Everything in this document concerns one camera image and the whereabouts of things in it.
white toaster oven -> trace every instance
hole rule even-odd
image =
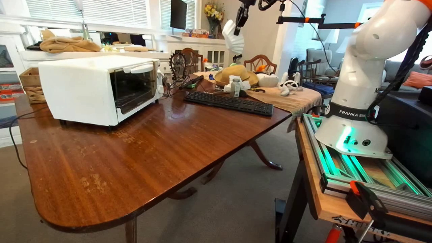
[[[39,63],[55,119],[116,126],[164,92],[159,60],[109,55]]]

straw hat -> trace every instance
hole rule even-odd
[[[255,73],[247,71],[243,65],[234,65],[224,68],[222,71],[215,74],[214,79],[219,86],[229,84],[229,76],[240,76],[242,81],[249,81],[251,86],[258,84],[258,77]]]

scratched table surface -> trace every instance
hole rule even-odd
[[[363,223],[370,222],[371,218],[369,215],[367,215],[364,220],[359,218],[349,207],[345,199],[322,193],[320,188],[321,175],[318,170],[317,161],[315,159],[315,155],[312,150],[306,128],[300,122],[300,118],[296,119],[296,124],[296,132],[299,135],[299,141],[306,164],[306,171],[311,185],[312,196],[314,199],[318,218],[333,223],[344,224],[354,228],[362,227]],[[424,219],[419,219],[396,212],[390,212],[390,214],[409,220],[418,221],[424,224],[432,225],[432,222],[426,221]],[[381,230],[376,230],[375,233],[379,234],[379,232],[381,232]],[[420,242],[393,233],[391,233],[390,235],[387,235],[387,233],[385,233],[385,236],[394,240],[398,240],[400,242]]]
[[[211,89],[203,80],[199,89]],[[124,224],[271,130],[291,114],[271,118],[186,103],[187,92],[161,98],[109,132],[68,122],[49,109],[20,119],[36,209],[51,227],[91,232]],[[17,114],[46,104],[16,99]]]

gray carpet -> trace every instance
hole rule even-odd
[[[299,161],[288,122],[258,139],[262,151],[283,171],[266,167],[250,147],[226,160],[207,185],[183,201],[166,199],[138,217],[139,243],[274,242],[274,199],[288,197]],[[0,149],[1,243],[121,243],[124,227],[88,234],[56,231],[39,222],[27,172],[13,147]],[[331,223],[315,221],[306,208],[295,242],[322,243]]]

television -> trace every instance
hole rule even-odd
[[[171,28],[186,29],[187,4],[182,0],[171,0]]]

